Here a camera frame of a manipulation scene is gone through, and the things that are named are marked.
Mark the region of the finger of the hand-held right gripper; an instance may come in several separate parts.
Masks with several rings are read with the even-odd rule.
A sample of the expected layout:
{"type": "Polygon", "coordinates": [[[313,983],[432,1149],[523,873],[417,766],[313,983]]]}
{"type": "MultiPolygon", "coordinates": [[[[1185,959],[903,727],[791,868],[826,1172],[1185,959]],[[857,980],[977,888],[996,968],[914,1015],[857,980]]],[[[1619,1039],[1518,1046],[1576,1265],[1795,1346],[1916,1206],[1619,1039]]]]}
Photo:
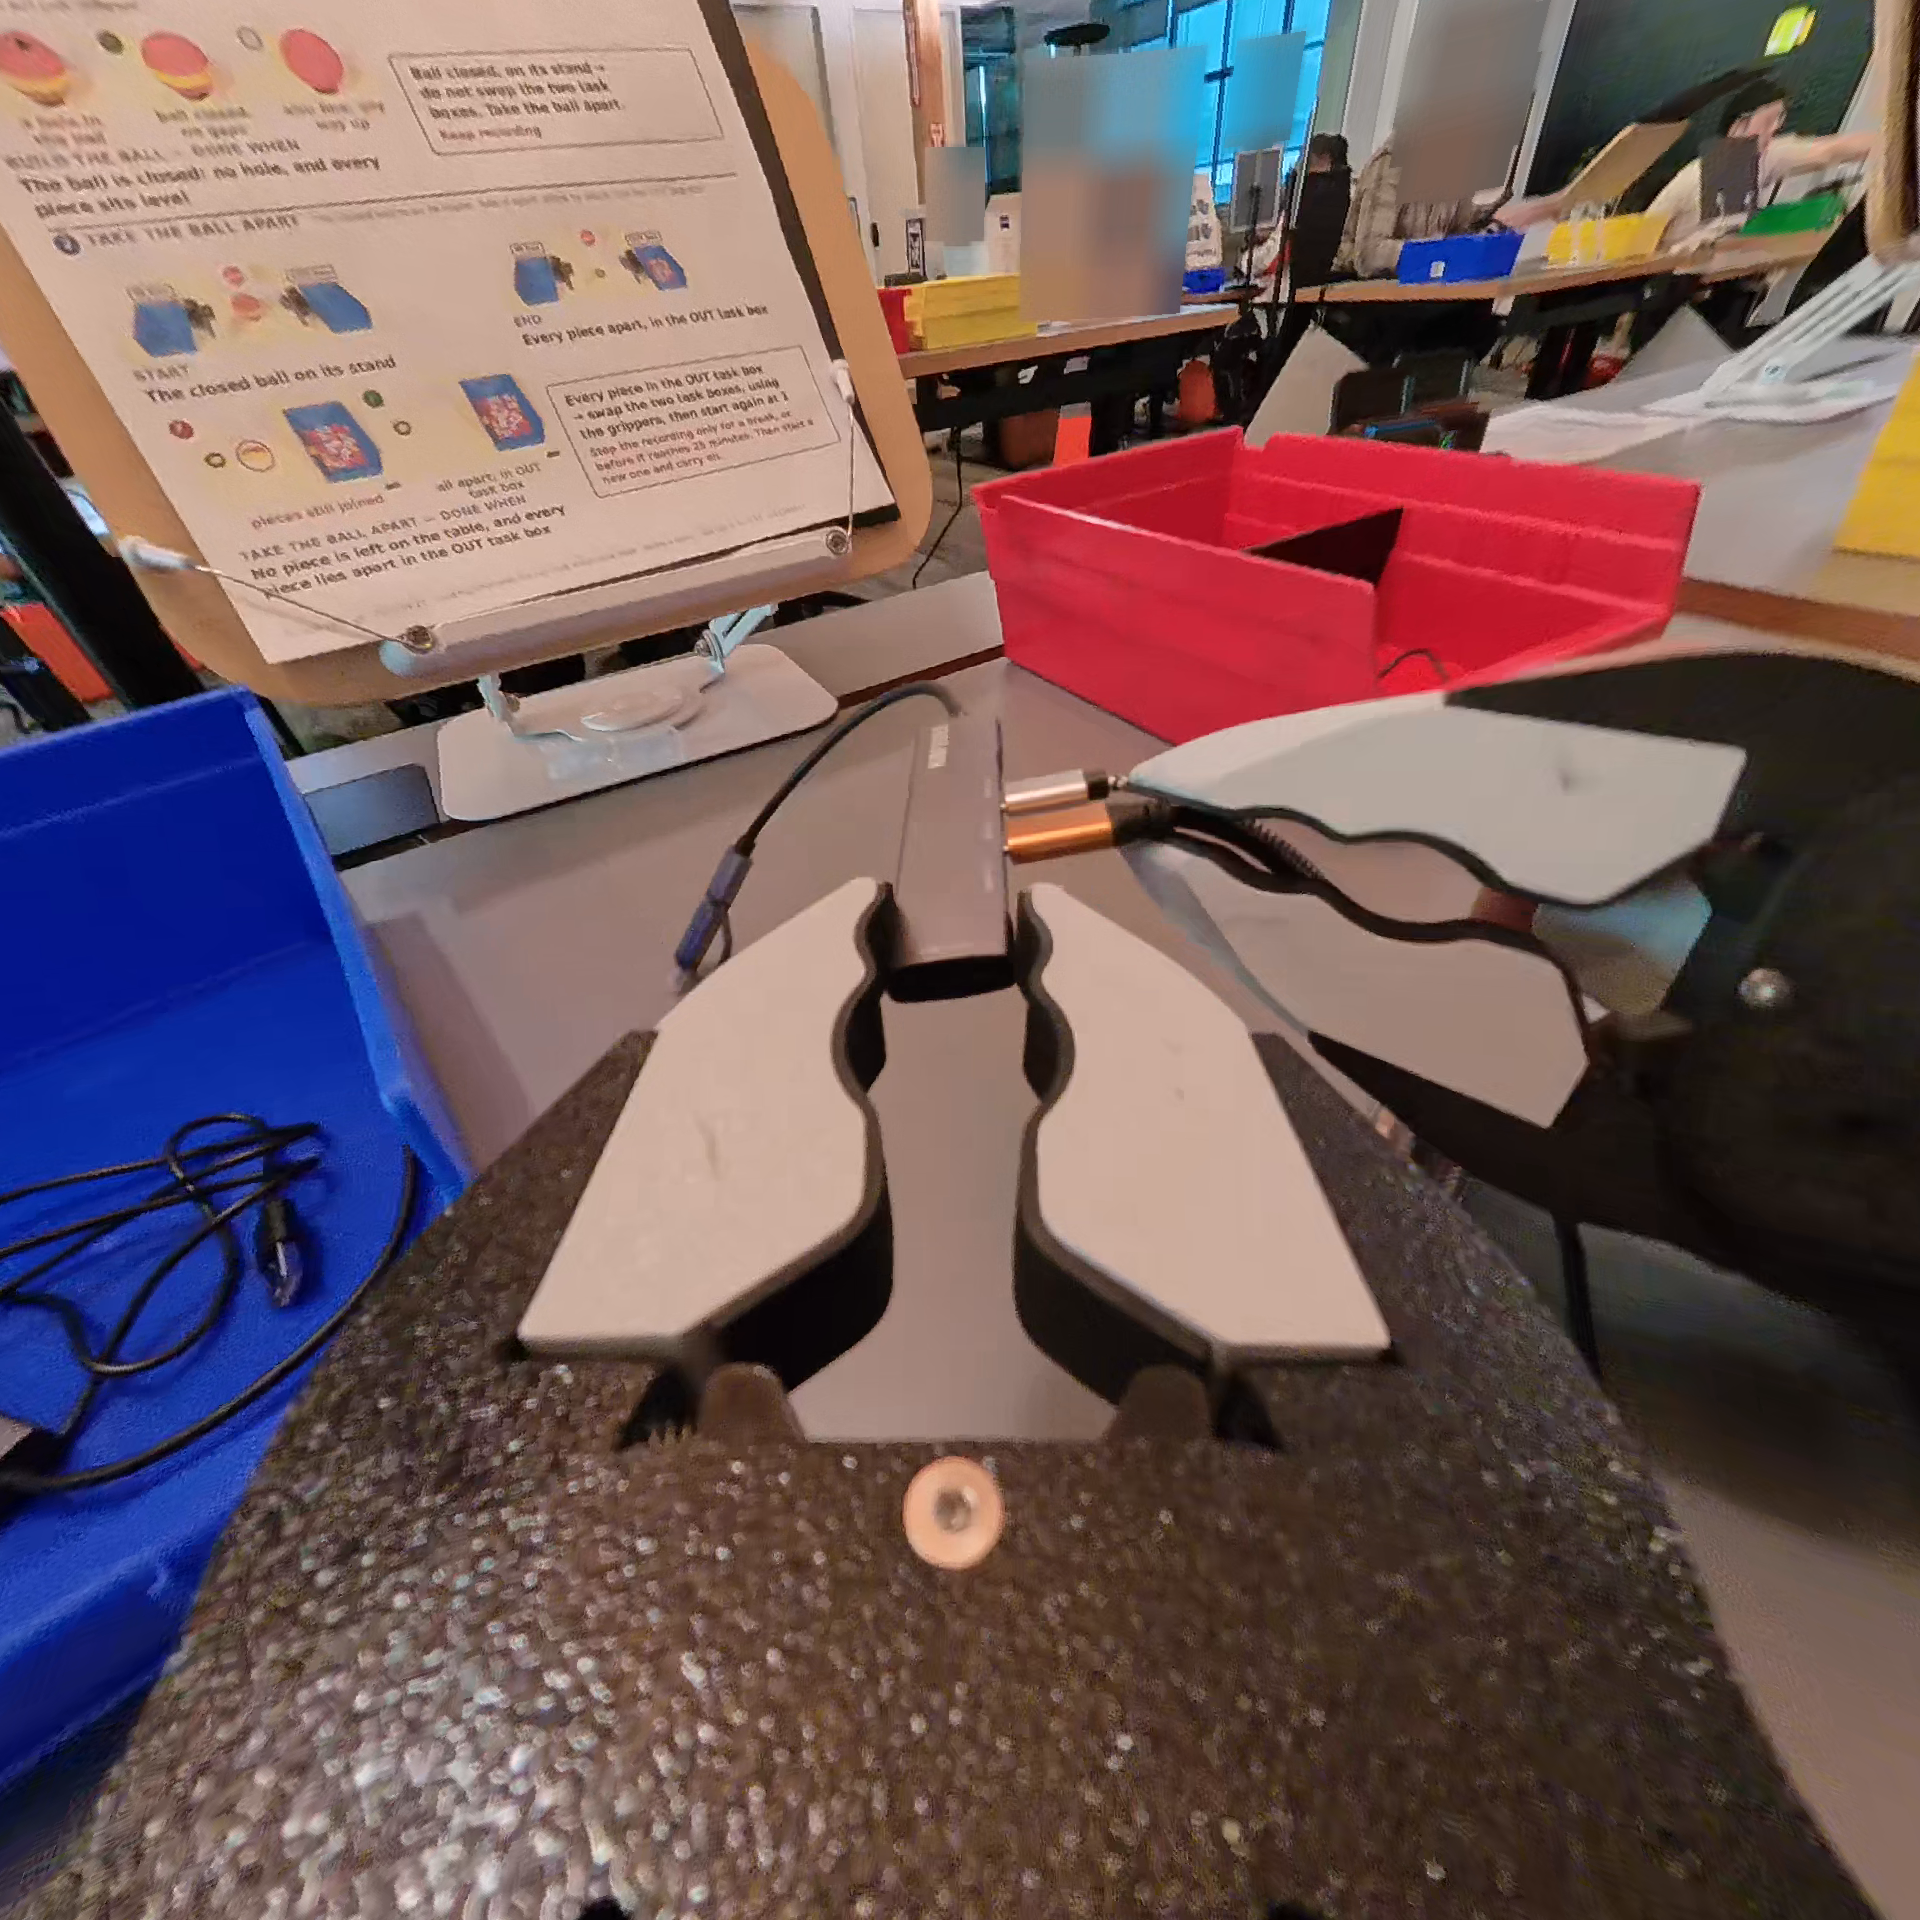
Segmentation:
{"type": "Polygon", "coordinates": [[[1721,742],[1414,693],[1220,728],[1128,783],[1345,846],[1439,847],[1539,903],[1608,904],[1705,847],[1744,768],[1721,742]]]}
{"type": "Polygon", "coordinates": [[[1262,890],[1177,847],[1140,847],[1136,876],[1297,1039],[1343,1044],[1537,1125],[1560,1119],[1591,1064],[1568,973],[1491,928],[1392,936],[1320,895],[1262,890]]]}

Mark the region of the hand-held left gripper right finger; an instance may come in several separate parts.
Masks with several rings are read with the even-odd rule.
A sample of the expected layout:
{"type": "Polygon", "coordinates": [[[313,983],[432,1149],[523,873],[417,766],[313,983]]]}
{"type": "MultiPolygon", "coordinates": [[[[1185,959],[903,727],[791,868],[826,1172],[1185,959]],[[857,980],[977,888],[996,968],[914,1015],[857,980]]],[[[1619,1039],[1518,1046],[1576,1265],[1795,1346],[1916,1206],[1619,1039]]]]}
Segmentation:
{"type": "Polygon", "coordinates": [[[1055,882],[1020,901],[1017,959],[1026,1337],[1112,1406],[1156,1369],[1220,1404],[1268,1366],[1386,1362],[1383,1310],[1235,1009],[1055,882]]]}

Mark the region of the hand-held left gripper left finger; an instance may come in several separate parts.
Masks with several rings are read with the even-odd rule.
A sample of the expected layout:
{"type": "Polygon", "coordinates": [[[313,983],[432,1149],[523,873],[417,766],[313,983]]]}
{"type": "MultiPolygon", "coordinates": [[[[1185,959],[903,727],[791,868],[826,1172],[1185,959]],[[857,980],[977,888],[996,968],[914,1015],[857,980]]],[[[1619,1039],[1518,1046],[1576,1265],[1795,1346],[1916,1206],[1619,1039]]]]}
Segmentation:
{"type": "Polygon", "coordinates": [[[647,1037],[516,1338],[553,1359],[723,1365],[783,1388],[852,1350],[894,1290],[874,1086],[894,901],[849,879],[647,1037]]]}

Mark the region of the dark grey usb hub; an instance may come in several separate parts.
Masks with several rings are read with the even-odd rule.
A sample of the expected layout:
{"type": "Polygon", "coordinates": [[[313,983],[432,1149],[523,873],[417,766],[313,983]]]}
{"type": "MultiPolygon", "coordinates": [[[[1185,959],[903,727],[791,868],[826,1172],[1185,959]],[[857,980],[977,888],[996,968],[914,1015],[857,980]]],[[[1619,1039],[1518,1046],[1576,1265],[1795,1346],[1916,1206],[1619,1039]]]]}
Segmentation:
{"type": "Polygon", "coordinates": [[[884,882],[881,980],[899,1004],[961,1000],[1016,980],[1016,910],[1004,852],[1001,728],[936,680],[887,687],[836,718],[720,855],[675,948],[689,991],[732,952],[734,903],[779,809],[856,730],[910,701],[940,705],[905,756],[896,862],[884,882]]]}

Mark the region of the red storage bin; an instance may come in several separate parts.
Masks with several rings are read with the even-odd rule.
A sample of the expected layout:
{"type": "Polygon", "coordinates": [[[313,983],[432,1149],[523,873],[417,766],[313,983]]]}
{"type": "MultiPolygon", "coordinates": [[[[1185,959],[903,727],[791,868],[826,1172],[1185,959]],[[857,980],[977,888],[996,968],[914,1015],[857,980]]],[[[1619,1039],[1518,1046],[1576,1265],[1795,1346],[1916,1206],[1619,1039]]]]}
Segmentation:
{"type": "Polygon", "coordinates": [[[1167,742],[1658,634],[1702,485],[1236,429],[975,494],[1004,655],[1167,742]]]}

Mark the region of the silver board stand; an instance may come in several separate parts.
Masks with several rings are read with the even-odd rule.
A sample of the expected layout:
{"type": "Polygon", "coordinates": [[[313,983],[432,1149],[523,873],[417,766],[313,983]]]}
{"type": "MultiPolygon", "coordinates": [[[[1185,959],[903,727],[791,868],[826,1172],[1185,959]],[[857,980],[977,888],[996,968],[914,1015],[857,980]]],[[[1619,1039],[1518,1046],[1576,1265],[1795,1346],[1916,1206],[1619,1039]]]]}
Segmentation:
{"type": "Polygon", "coordinates": [[[778,610],[720,615],[682,655],[535,694],[482,676],[482,709],[439,730],[443,817],[516,817],[827,724],[836,698],[764,637],[778,610]]]}

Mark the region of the wooden work table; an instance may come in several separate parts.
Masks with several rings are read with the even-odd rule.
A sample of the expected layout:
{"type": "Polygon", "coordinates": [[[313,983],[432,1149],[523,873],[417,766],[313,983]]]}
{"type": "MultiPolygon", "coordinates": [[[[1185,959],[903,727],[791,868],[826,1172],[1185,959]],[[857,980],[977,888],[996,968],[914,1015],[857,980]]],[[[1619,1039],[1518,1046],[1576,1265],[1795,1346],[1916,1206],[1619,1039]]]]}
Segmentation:
{"type": "Polygon", "coordinates": [[[1059,321],[1033,333],[899,356],[921,433],[951,433],[1087,405],[1110,413],[1120,399],[1167,410],[1190,360],[1208,359],[1240,320],[1227,301],[1185,303],[1134,320],[1059,321]]]}
{"type": "Polygon", "coordinates": [[[1735,232],[1708,247],[1670,249],[1611,262],[1576,262],[1560,270],[1514,272],[1500,278],[1401,284],[1396,278],[1345,278],[1295,294],[1291,310],[1318,318],[1334,306],[1483,306],[1503,318],[1574,310],[1596,303],[1619,310],[1663,288],[1690,293],[1715,284],[1764,280],[1801,272],[1848,221],[1808,230],[1735,232]]]}

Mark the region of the small blue storage bin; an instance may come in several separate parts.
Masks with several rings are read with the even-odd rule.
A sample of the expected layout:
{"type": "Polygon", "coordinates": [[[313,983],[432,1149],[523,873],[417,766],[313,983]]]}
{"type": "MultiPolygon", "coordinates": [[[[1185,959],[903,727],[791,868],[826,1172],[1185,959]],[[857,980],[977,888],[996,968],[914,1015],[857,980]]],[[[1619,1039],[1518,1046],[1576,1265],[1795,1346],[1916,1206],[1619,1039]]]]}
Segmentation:
{"type": "Polygon", "coordinates": [[[1522,230],[1508,228],[1411,238],[1399,244],[1396,284],[1433,289],[1503,280],[1518,266],[1520,252],[1522,230]]]}

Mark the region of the white metal stand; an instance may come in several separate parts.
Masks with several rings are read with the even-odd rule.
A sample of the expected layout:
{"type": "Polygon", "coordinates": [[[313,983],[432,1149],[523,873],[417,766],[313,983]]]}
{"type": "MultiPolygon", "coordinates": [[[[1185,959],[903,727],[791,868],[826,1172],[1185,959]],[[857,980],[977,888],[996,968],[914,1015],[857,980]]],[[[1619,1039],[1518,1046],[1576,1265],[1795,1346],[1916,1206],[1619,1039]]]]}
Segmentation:
{"type": "Polygon", "coordinates": [[[1823,425],[1882,405],[1900,386],[1883,362],[1820,375],[1812,362],[1916,284],[1916,252],[1892,261],[1866,255],[1696,389],[1646,401],[1643,410],[1687,422],[1823,425]]]}

